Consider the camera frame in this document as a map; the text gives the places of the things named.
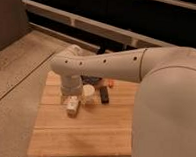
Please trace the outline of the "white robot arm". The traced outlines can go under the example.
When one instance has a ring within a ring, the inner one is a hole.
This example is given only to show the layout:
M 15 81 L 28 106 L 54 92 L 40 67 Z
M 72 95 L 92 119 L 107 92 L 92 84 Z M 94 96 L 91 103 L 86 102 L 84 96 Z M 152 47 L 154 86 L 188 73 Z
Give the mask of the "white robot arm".
M 83 75 L 139 84 L 131 157 L 196 157 L 196 49 L 150 47 L 95 56 L 80 52 L 71 45 L 51 60 L 64 95 L 81 93 Z

